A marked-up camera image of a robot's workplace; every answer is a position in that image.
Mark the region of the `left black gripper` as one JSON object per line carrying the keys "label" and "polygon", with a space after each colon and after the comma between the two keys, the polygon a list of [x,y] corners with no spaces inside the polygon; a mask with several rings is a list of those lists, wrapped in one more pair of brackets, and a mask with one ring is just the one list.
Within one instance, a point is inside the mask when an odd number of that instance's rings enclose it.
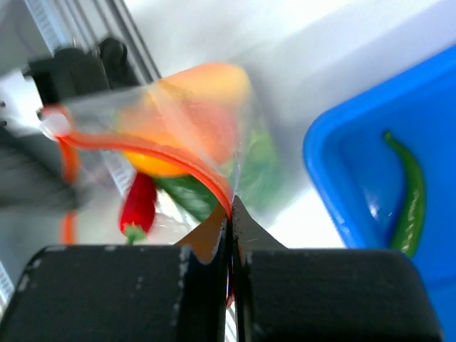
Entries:
{"label": "left black gripper", "polygon": [[126,48],[59,48],[1,77],[1,208],[78,209],[84,194],[63,176],[43,110],[62,100],[138,85]]}

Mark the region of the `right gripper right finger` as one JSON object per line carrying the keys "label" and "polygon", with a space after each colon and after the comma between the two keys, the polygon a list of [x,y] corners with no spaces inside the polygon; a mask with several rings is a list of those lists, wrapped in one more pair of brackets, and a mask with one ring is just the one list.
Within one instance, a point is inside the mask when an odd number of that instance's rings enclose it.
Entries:
{"label": "right gripper right finger", "polygon": [[386,249],[288,249],[232,205],[239,341],[441,341],[413,263]]}

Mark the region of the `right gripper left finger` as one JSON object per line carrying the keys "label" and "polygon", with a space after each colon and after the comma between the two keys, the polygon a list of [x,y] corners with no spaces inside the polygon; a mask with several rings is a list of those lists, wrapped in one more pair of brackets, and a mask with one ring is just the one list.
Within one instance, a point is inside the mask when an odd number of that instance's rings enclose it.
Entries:
{"label": "right gripper left finger", "polygon": [[25,265],[3,341],[223,341],[227,218],[176,245],[51,245]]}

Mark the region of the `red chili pepper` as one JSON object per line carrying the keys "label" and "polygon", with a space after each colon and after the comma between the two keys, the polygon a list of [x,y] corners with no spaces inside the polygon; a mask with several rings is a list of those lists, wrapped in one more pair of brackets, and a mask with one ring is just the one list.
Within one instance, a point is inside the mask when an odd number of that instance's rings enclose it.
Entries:
{"label": "red chili pepper", "polygon": [[153,178],[137,172],[120,213],[120,231],[126,244],[144,240],[155,221],[157,188]]}

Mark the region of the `clear orange zip bag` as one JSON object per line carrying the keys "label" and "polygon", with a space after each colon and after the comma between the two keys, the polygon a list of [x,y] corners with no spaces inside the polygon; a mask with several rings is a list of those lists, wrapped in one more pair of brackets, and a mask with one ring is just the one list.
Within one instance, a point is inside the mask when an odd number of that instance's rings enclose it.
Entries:
{"label": "clear orange zip bag", "polygon": [[262,226],[287,202],[286,169],[244,68],[205,63],[147,85],[65,100],[43,110],[64,178],[97,191],[62,223],[65,244],[191,244],[212,258],[208,218],[232,213],[238,197]]}

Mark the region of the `green cucumber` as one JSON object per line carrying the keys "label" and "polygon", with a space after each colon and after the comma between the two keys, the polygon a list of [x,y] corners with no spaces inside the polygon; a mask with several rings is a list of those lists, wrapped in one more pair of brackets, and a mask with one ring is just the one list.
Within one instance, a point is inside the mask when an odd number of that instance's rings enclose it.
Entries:
{"label": "green cucumber", "polygon": [[213,193],[191,175],[156,177],[154,182],[198,222],[205,221],[219,204]]}

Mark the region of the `red orange mango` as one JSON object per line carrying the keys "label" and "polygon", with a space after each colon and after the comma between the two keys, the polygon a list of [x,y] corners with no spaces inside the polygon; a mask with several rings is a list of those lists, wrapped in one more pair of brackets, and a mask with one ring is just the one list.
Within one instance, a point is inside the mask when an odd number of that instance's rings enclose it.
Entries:
{"label": "red orange mango", "polygon": [[183,150],[229,172],[239,141],[238,118],[250,93],[242,67],[202,64],[147,87],[118,113],[114,129]]}

